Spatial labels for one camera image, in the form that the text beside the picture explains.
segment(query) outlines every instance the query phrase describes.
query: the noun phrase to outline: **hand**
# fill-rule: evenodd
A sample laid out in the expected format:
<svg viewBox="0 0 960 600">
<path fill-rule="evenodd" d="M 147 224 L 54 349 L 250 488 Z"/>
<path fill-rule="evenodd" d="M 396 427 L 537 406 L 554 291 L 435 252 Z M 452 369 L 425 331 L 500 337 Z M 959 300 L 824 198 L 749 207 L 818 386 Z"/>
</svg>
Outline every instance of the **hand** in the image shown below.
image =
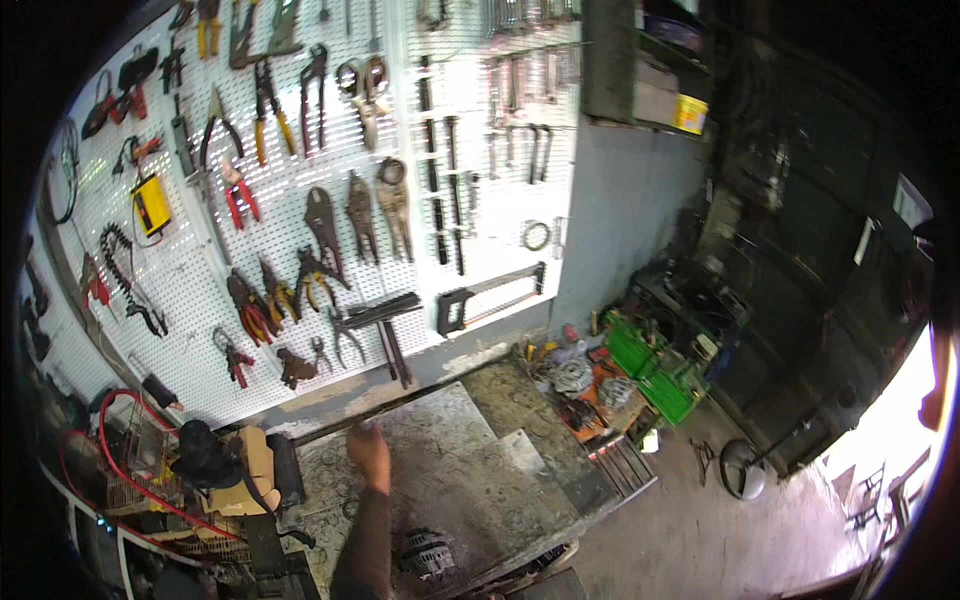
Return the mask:
<svg viewBox="0 0 960 600">
<path fill-rule="evenodd" d="M 347 456 L 363 473 L 367 486 L 390 495 L 390 448 L 379 425 L 352 426 L 347 432 Z"/>
</svg>

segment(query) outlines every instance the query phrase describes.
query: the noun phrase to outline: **workbench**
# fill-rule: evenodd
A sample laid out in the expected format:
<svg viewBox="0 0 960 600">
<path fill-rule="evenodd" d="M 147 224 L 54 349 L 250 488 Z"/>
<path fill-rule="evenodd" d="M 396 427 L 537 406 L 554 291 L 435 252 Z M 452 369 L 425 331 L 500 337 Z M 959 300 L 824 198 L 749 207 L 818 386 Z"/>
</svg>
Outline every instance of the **workbench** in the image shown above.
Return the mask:
<svg viewBox="0 0 960 600">
<path fill-rule="evenodd" d="M 450 598 L 482 586 L 576 540 L 656 482 L 645 463 L 633 493 L 606 475 L 512 358 L 371 420 L 391 449 L 395 544 L 415 527 L 438 531 L 457 565 L 436 581 L 394 565 L 394 598 Z M 304 550 L 322 598 L 363 487 L 345 435 L 298 447 L 306 501 L 282 519 L 317 539 L 313 549 L 289 538 L 284 545 Z"/>
</svg>

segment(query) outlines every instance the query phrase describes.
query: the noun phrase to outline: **black handle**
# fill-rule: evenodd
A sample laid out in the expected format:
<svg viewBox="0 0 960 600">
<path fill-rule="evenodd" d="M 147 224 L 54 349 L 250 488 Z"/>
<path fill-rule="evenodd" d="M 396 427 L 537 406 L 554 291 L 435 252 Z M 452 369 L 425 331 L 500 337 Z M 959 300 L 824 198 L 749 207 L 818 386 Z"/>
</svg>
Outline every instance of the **black handle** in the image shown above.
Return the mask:
<svg viewBox="0 0 960 600">
<path fill-rule="evenodd" d="M 467 307 L 467 300 L 474 296 L 476 296 L 476 294 L 465 287 L 437 296 L 437 333 L 446 337 L 447 334 L 452 331 L 464 330 L 466 328 L 464 325 L 464 314 L 465 308 Z M 460 308 L 457 311 L 456 319 L 451 322 L 450 308 L 452 308 L 454 304 L 459 304 Z"/>
</svg>

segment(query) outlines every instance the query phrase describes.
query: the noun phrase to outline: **red hose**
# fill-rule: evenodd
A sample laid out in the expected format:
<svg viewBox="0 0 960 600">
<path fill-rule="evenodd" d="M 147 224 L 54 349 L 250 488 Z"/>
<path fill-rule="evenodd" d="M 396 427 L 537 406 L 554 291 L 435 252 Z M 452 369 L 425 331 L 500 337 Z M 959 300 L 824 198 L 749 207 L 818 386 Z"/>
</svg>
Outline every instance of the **red hose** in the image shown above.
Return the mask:
<svg viewBox="0 0 960 600">
<path fill-rule="evenodd" d="M 70 491 L 73 492 L 73 495 L 77 496 L 77 499 L 78 499 L 78 500 L 80 500 L 81 502 L 83 502 L 83 504 L 87 505 L 88 507 L 90 507 L 91 509 L 93 509 L 93 510 L 96 512 L 96 511 L 97 511 L 97 507 L 93 505 L 93 502 L 90 502 L 89 500 L 87 500 L 86 498 L 84 498 L 83 496 L 81 496 L 81 495 L 80 495 L 80 492 L 77 491 L 77 488 L 74 487 L 74 485 L 73 485 L 73 480 L 70 479 L 70 473 L 68 473 L 68 472 L 67 472 L 67 469 L 66 469 L 66 453 L 65 453 L 64 450 L 65 450 L 65 447 L 66 447 L 67 440 L 69 440 L 70 438 L 72 438 L 72 437 L 74 437 L 74 436 L 81 436 L 82 438 L 87 439 L 86 434 L 85 434 L 83 431 L 81 431 L 80 429 L 70 429 L 70 430 L 68 430 L 66 433 L 63 434 L 63 438 L 62 438 L 62 440 L 60 441 L 60 470 L 63 471 L 63 479 L 66 480 L 66 485 L 70 487 Z M 153 544 L 153 545 L 156 546 L 157 548 L 161 548 L 161 549 L 163 549 L 163 550 L 166 550 L 167 552 L 170 552 L 170 553 L 172 553 L 172 554 L 176 554 L 176 552 L 175 552 L 174 550 L 171 550 L 170 548 L 166 547 L 165 545 L 163 545 L 162 543 L 160 543 L 160 542 L 157 541 L 157 540 L 152 540 L 152 539 L 150 539 L 150 538 L 147 538 L 146 536 L 144 536 L 144 535 L 141 534 L 140 532 L 131 529 L 130 526 L 126 525 L 125 523 L 118 522 L 118 523 L 117 523 L 117 526 L 118 526 L 118 527 L 121 527 L 121 528 L 122 528 L 124 531 L 126 531 L 126 532 L 129 532 L 129 533 L 134 534 L 135 536 L 137 536 L 137 537 L 140 538 L 141 540 L 148 541 L 149 543 Z"/>
<path fill-rule="evenodd" d="M 144 409 L 146 409 L 147 412 L 150 413 L 150 415 L 151 415 L 160 425 L 163 425 L 163 420 L 162 420 L 149 406 L 147 406 L 147 404 L 146 404 L 142 399 L 140 399 L 140 394 L 138 394 L 137 392 L 134 392 L 133 390 L 115 390 L 115 391 L 110 392 L 109 394 L 107 394 L 107 397 L 104 398 L 103 404 L 100 406 L 100 447 L 101 447 L 101 450 L 102 450 L 103 453 L 104 453 L 104 456 L 107 457 L 107 462 L 110 464 L 110 468 L 113 469 L 113 472 L 115 472 L 118 477 L 120 477 L 121 479 L 123 479 L 124 481 L 126 481 L 127 483 L 129 483 L 130 485 L 132 485 L 135 490 L 137 490 L 138 492 L 140 492 L 140 493 L 142 493 L 143 495 L 147 496 L 148 498 L 150 498 L 151 500 L 153 500 L 154 502 L 156 502 L 157 504 L 159 504 L 160 506 L 162 506 L 165 510 L 170 511 L 170 512 L 173 513 L 174 515 L 182 516 L 183 518 L 185 518 L 186 520 L 190 521 L 190 522 L 193 523 L 194 525 L 199 525 L 199 526 L 201 526 L 201 527 L 205 527 L 206 529 L 209 529 L 210 531 L 212 531 L 212 532 L 214 532 L 214 533 L 216 533 L 216 534 L 219 534 L 219 535 L 221 535 L 221 536 L 224 536 L 225 538 L 230 538 L 231 540 L 242 541 L 242 542 L 246 543 L 247 541 L 244 540 L 243 538 L 234 536 L 232 533 L 226 532 L 226 531 L 224 531 L 223 529 L 220 529 L 219 527 L 216 527 L 216 526 L 211 525 L 211 524 L 209 524 L 209 523 L 204 523 L 203 521 L 199 520 L 199 519 L 196 518 L 195 516 L 188 515 L 186 512 L 180 510 L 179 508 L 177 508 L 177 507 L 174 506 L 173 504 L 170 504 L 169 502 L 167 502 L 166 500 L 160 498 L 159 496 L 157 496 L 156 494 L 154 494 L 154 493 L 151 492 L 150 490 L 147 490 L 146 488 L 144 488 L 144 487 L 141 486 L 140 484 L 138 484 L 138 483 L 136 483 L 135 481 L 133 481 L 133 480 L 127 475 L 127 473 L 123 472 L 123 471 L 120 469 L 120 467 L 117 466 L 117 464 L 113 461 L 113 456 L 110 454 L 109 448 L 107 447 L 107 433 L 106 433 L 106 430 L 104 429 L 104 425 L 106 424 L 107 408 L 109 408 L 110 404 L 112 404 L 113 401 L 116 399 L 116 397 L 117 397 L 117 396 L 120 396 L 120 395 L 127 395 L 127 396 L 132 397 L 134 400 L 136 400 L 136 402 L 137 402 L 138 404 L 140 404 L 140 406 L 142 406 Z"/>
</svg>

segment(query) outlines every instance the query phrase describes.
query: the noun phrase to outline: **yellow bucket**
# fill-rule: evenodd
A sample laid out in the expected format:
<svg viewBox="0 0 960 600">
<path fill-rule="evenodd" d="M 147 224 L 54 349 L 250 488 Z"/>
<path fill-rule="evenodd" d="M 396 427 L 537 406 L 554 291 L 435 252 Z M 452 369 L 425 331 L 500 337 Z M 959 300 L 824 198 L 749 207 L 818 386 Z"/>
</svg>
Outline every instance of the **yellow bucket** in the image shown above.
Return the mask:
<svg viewBox="0 0 960 600">
<path fill-rule="evenodd" d="M 701 135 L 707 119 L 707 103 L 691 96 L 677 94 L 677 109 L 673 113 L 673 126 L 685 132 Z"/>
</svg>

